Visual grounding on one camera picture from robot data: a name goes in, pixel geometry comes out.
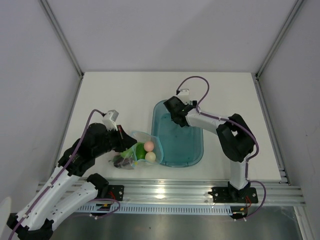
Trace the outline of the pink egg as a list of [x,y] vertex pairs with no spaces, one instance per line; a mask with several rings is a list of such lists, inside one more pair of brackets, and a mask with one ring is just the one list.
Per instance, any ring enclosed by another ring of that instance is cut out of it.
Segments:
[[147,152],[152,152],[155,148],[155,145],[152,141],[146,141],[143,145],[143,148]]

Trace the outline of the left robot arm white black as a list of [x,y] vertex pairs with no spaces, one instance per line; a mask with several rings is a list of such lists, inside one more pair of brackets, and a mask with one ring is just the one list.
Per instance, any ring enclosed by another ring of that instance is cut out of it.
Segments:
[[81,137],[68,148],[49,180],[22,210],[11,213],[7,226],[20,240],[48,240],[54,230],[78,208],[88,202],[119,203],[109,182],[100,174],[91,174],[78,190],[64,193],[95,165],[96,158],[108,153],[122,153],[137,143],[121,125],[107,129],[102,123],[87,124]]

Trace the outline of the clear zip top bag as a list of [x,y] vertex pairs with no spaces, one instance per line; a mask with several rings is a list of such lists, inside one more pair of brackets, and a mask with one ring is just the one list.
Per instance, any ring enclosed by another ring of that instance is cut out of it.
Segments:
[[116,153],[109,163],[123,170],[160,165],[164,159],[164,151],[158,136],[141,131],[133,131],[130,135],[137,140],[128,150]]

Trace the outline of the purple eggplant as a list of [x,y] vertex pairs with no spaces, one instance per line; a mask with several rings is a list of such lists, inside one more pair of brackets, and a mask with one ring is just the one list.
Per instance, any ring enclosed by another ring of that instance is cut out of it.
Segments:
[[122,157],[120,155],[116,155],[112,159],[113,166],[116,168],[126,168],[129,169],[132,167],[132,159],[130,157]]

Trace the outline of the white egg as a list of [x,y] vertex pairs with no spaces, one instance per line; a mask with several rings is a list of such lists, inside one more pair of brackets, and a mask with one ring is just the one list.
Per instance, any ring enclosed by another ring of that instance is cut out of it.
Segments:
[[156,161],[156,154],[152,151],[150,152],[147,152],[146,155],[145,155],[145,160],[148,161],[148,162],[155,162]]

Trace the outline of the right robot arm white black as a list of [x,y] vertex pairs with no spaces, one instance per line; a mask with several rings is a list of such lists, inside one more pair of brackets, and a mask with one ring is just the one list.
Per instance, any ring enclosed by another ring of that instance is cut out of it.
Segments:
[[251,187],[249,160],[259,153],[259,145],[242,116],[237,113],[230,117],[215,116],[201,111],[198,105],[183,103],[177,96],[163,104],[171,120],[180,127],[197,127],[217,135],[224,155],[231,161],[228,196],[234,202],[245,198]]

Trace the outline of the green bell pepper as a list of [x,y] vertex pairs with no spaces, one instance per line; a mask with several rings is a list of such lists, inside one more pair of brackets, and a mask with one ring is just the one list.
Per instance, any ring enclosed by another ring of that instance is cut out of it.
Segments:
[[123,158],[133,158],[134,156],[136,157],[137,160],[142,160],[146,156],[146,151],[144,148],[136,148],[135,150],[133,149],[128,149],[122,153],[120,153],[120,156]]

